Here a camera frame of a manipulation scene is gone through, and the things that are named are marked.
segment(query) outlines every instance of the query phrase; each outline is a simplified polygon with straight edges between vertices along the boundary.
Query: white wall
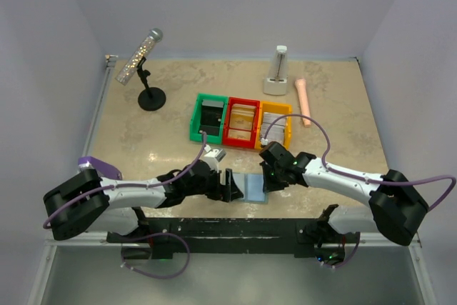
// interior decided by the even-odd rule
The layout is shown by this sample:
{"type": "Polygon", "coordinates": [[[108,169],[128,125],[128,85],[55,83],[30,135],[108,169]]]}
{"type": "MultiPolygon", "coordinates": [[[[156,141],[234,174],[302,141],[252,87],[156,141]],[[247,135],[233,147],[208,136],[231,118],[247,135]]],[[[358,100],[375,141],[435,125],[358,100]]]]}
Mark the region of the white wall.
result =
{"type": "Polygon", "coordinates": [[[109,54],[130,57],[148,30],[155,57],[360,56],[393,0],[78,0],[109,54]]]}
{"type": "Polygon", "coordinates": [[[76,0],[0,0],[0,299],[22,304],[43,195],[74,174],[104,55],[76,0]]]}
{"type": "MultiPolygon", "coordinates": [[[[457,175],[457,0],[395,0],[361,62],[389,167],[457,175]]],[[[431,203],[447,185],[418,189],[431,203]]],[[[457,299],[456,208],[454,190],[419,231],[441,304],[457,299]]]]}

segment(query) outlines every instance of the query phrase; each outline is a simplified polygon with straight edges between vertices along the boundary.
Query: pink tube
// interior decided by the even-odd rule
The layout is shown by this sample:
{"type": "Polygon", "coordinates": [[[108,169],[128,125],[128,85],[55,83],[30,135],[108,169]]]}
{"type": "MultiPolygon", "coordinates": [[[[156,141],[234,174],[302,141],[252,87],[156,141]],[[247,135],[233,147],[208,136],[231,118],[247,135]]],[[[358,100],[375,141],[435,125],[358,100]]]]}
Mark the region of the pink tube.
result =
{"type": "MultiPolygon", "coordinates": [[[[306,95],[306,80],[295,80],[295,87],[297,88],[298,92],[298,100],[300,101],[301,114],[303,114],[304,116],[311,117],[309,113],[308,96],[306,95]]],[[[303,124],[305,124],[306,127],[310,127],[311,121],[309,119],[303,118],[303,124]]]]}

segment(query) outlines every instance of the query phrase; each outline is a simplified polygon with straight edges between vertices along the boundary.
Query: black stand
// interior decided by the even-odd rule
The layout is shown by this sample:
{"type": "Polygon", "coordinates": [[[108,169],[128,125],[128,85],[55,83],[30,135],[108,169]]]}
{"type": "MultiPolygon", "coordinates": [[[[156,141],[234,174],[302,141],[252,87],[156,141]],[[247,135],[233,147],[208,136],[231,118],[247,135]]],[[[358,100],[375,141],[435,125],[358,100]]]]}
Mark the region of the black stand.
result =
{"type": "Polygon", "coordinates": [[[145,90],[138,96],[138,105],[144,111],[156,111],[160,109],[166,101],[165,92],[157,87],[149,87],[147,77],[151,75],[149,71],[143,70],[143,63],[146,58],[142,58],[136,67],[136,72],[143,83],[145,90]]]}

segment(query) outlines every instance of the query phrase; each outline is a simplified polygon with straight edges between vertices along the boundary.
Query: yellow bin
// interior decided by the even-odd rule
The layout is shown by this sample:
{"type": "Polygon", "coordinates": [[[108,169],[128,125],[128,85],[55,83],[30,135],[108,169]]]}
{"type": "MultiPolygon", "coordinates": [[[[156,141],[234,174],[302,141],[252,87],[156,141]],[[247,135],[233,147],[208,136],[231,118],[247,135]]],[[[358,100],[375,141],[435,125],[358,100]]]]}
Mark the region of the yellow bin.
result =
{"type": "MultiPolygon", "coordinates": [[[[255,149],[261,150],[260,143],[260,130],[263,121],[263,113],[270,112],[272,114],[291,114],[292,105],[290,104],[280,104],[272,103],[270,101],[261,101],[259,107],[259,116],[258,116],[258,125],[257,125],[257,135],[256,135],[256,145],[255,149]]],[[[286,121],[286,127],[284,128],[284,146],[288,149],[288,146],[291,144],[292,139],[292,117],[288,117],[286,121]]]]}

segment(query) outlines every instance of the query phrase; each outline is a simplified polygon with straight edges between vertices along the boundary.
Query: beige table surface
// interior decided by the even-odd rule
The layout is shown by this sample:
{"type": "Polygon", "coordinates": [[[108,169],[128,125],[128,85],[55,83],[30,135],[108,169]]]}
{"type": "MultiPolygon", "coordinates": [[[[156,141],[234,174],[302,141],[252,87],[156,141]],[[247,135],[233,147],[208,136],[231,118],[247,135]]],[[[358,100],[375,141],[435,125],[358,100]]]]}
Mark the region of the beige table surface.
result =
{"type": "MultiPolygon", "coordinates": [[[[125,61],[118,61],[114,76],[125,61]]],[[[189,140],[189,122],[198,93],[289,103],[299,113],[293,80],[307,80],[311,116],[327,130],[332,143],[328,161],[367,172],[387,171],[381,142],[356,61],[290,61],[288,93],[269,96],[262,92],[268,61],[150,60],[150,86],[166,93],[165,106],[156,112],[139,108],[143,89],[134,76],[127,86],[112,80],[102,109],[92,156],[119,168],[125,180],[150,179],[172,169],[182,169],[198,153],[200,145],[189,140]]],[[[322,133],[313,125],[292,119],[292,154],[306,151],[321,156],[326,148],[322,133]]],[[[225,146],[221,168],[261,173],[260,156],[225,146]]],[[[318,216],[329,204],[357,202],[323,189],[291,186],[269,194],[267,204],[212,201],[193,196],[169,209],[144,209],[148,216],[228,218],[308,218],[318,216]]]]}

